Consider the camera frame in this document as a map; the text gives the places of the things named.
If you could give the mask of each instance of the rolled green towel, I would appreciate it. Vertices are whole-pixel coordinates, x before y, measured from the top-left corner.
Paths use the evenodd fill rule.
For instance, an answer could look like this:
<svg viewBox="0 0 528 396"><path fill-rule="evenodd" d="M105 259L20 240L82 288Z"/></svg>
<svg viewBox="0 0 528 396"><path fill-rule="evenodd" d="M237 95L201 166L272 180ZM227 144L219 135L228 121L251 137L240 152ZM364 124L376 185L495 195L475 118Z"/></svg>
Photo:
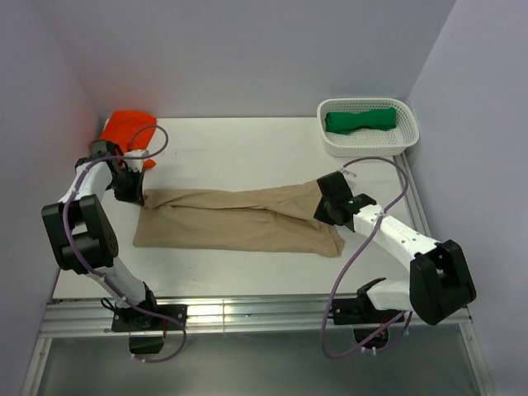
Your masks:
<svg viewBox="0 0 528 396"><path fill-rule="evenodd" d="M324 119L326 131L336 134L350 134L359 128L391 130L396 128L396 109L378 109L363 113L327 113Z"/></svg>

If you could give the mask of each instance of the orange cloth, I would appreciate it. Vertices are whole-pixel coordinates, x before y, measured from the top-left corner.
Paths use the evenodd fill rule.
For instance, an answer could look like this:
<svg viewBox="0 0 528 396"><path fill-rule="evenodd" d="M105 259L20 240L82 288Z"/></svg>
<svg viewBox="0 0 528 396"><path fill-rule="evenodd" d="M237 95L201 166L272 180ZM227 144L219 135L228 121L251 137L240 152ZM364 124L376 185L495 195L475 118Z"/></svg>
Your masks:
<svg viewBox="0 0 528 396"><path fill-rule="evenodd" d="M105 129L102 131L99 139L110 140L121 147L123 153L130 150L145 150L150 143L150 140L154 134L155 128L148 128L141 132L137 138L134 139L133 147L130 147L130 139L132 136L147 125L156 124L156 118L150 114L143 113L142 111L134 110L118 110L114 111L112 117L106 124ZM156 163L152 159L148 159L144 162L143 167L145 169L154 167Z"/></svg>

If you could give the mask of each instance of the beige cloth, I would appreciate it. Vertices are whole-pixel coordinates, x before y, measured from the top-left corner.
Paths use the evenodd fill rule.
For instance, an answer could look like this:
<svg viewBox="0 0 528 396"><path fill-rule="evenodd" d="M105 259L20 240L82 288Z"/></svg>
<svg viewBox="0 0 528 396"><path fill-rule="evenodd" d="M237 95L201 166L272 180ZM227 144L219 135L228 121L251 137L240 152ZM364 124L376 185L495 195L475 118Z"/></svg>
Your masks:
<svg viewBox="0 0 528 396"><path fill-rule="evenodd" d="M255 191L146 190L136 247L339 256L345 241L314 219L317 182Z"/></svg>

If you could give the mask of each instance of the white basket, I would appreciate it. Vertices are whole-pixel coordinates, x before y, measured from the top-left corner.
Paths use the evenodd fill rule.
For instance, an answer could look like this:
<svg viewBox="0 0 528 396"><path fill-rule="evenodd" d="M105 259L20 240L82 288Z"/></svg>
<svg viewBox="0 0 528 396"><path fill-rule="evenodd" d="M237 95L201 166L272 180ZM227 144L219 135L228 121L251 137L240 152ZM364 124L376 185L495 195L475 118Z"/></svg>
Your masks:
<svg viewBox="0 0 528 396"><path fill-rule="evenodd" d="M396 109L396 128L392 130L360 129L351 134L334 134L325 130L324 119L328 112L360 113L374 109ZM411 109L396 99L357 98L328 99L317 109L324 148L334 157L364 157L370 155L390 157L401 154L418 141L419 132Z"/></svg>

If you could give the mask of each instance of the white wall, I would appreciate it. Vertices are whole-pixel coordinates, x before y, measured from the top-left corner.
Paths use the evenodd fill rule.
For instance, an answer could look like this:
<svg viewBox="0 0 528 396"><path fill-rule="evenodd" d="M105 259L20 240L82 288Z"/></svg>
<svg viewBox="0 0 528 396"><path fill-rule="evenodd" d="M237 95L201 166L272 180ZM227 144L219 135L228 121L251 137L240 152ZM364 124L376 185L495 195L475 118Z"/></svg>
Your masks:
<svg viewBox="0 0 528 396"><path fill-rule="evenodd" d="M458 0L409 101L427 218L461 243L501 395L528 389L528 2Z"/></svg>
<svg viewBox="0 0 528 396"><path fill-rule="evenodd" d="M15 395L58 273L40 209L66 191L98 119L29 0L0 3L0 54L0 384Z"/></svg>
<svg viewBox="0 0 528 396"><path fill-rule="evenodd" d="M455 0L34 0L102 114L312 116L406 97Z"/></svg>

